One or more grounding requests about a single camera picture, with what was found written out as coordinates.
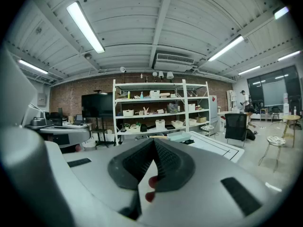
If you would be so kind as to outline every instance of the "white stool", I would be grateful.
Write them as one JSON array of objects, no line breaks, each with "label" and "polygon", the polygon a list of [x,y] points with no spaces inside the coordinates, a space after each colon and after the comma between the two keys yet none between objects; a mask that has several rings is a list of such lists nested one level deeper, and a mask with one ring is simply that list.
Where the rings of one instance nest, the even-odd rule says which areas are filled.
[{"label": "white stool", "polygon": [[286,143],[285,139],[283,138],[280,138],[278,136],[268,136],[267,137],[267,141],[268,141],[268,146],[267,146],[267,149],[265,151],[265,154],[264,156],[260,159],[259,161],[259,165],[262,163],[263,161],[263,158],[266,156],[266,154],[268,153],[268,149],[269,149],[269,146],[272,145],[272,146],[276,146],[276,147],[279,147],[279,152],[278,152],[278,155],[276,157],[276,166],[275,166],[275,169],[274,169],[274,172],[276,171],[276,169],[278,168],[278,161],[279,161],[279,156],[280,156],[280,151],[281,151],[281,148],[282,146]]},{"label": "white stool", "polygon": [[205,131],[205,132],[208,132],[208,137],[209,137],[210,136],[210,131],[214,130],[214,126],[212,126],[212,125],[206,125],[206,126],[201,127],[201,130]]}]

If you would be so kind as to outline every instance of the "person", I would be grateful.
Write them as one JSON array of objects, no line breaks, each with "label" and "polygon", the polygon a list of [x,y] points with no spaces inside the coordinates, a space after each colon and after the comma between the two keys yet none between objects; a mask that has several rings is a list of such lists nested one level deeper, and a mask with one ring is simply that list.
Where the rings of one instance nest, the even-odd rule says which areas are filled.
[{"label": "person", "polygon": [[248,94],[245,93],[244,90],[242,90],[241,93],[244,95],[244,102],[243,102],[244,112],[247,112],[247,110],[250,108],[250,102],[249,102],[250,98]]},{"label": "person", "polygon": [[255,133],[253,133],[250,129],[249,129],[249,126],[255,128],[256,126],[254,124],[251,123],[251,116],[252,114],[255,113],[255,110],[253,108],[249,108],[247,110],[247,112],[245,112],[245,114],[247,115],[247,118],[246,118],[246,127],[247,127],[247,133],[246,133],[246,138],[247,139],[250,139],[250,140],[255,140],[256,136],[255,136]]}]

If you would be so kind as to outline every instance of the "tv stand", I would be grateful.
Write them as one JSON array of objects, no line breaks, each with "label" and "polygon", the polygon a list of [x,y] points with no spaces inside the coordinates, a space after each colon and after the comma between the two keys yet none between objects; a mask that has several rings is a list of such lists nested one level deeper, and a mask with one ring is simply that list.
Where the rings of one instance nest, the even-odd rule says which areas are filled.
[{"label": "tv stand", "polygon": [[[92,130],[92,133],[97,133],[98,134],[98,143],[96,144],[96,146],[100,146],[100,145],[105,145],[108,148],[106,139],[105,139],[105,129],[104,129],[104,122],[103,122],[103,117],[101,117],[101,122],[102,122],[102,129],[99,129],[99,124],[98,124],[98,118],[96,118],[96,127],[95,130]],[[103,139],[104,141],[100,140],[100,133],[103,133]]]}]

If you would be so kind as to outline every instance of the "wooden stool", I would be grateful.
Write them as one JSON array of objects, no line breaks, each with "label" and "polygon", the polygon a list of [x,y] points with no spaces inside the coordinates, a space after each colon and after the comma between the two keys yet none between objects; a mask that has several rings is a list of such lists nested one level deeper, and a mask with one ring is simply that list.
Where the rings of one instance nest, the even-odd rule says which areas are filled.
[{"label": "wooden stool", "polygon": [[265,154],[264,156],[260,159],[259,161],[259,165],[262,163],[263,161],[263,158],[266,156],[266,154],[268,153],[268,149],[269,149],[269,146],[272,145],[272,146],[276,146],[276,147],[279,147],[279,151],[278,151],[278,155],[276,157],[276,166],[274,168],[274,172],[276,171],[276,169],[278,168],[278,161],[279,161],[279,156],[280,156],[280,151],[281,151],[281,147],[286,143],[285,139],[283,138],[280,138],[278,136],[268,136],[267,137],[267,141],[268,141],[268,146],[267,146],[267,149],[265,151]]}]

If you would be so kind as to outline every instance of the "television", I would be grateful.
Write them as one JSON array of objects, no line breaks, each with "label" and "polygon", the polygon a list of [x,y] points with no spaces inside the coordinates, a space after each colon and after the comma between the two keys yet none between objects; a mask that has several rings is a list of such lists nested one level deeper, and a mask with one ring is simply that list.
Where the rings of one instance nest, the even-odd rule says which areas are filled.
[{"label": "television", "polygon": [[88,94],[81,97],[82,117],[113,117],[113,93]]}]

